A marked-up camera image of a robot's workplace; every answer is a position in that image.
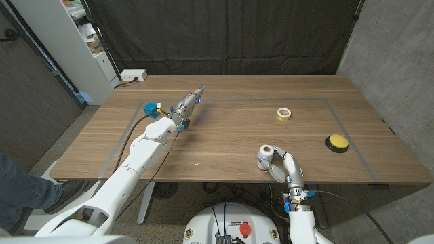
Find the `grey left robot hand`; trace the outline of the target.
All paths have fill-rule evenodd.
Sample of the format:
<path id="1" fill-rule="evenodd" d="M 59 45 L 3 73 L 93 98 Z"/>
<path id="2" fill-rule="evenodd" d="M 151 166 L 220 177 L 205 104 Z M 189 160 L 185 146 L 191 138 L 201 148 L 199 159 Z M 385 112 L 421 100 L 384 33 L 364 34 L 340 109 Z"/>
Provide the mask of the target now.
<path id="1" fill-rule="evenodd" d="M 200 103 L 201 95 L 203 94 L 205 88 L 206 86 L 202 85 L 179 101 L 178 105 L 170 116 L 170 119 L 176 125 L 176 129 L 179 129 L 182 124 L 189 119 L 196 105 Z"/>

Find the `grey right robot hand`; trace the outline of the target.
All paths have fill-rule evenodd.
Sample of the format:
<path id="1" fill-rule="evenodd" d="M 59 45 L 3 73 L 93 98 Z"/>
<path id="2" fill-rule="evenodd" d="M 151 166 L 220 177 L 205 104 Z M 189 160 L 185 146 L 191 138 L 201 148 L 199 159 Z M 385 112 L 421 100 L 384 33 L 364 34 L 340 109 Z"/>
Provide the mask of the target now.
<path id="1" fill-rule="evenodd" d="M 283 159 L 283 166 L 286 171 L 283 171 L 272 163 L 275 155 Z M 286 183 L 288 185 L 290 190 L 289 198 L 291 200 L 302 200 L 304 175 L 301 166 L 292 154 L 278 146 L 264 144 L 260 147 L 256 159 L 259 169 L 269 172 L 278 183 Z"/>

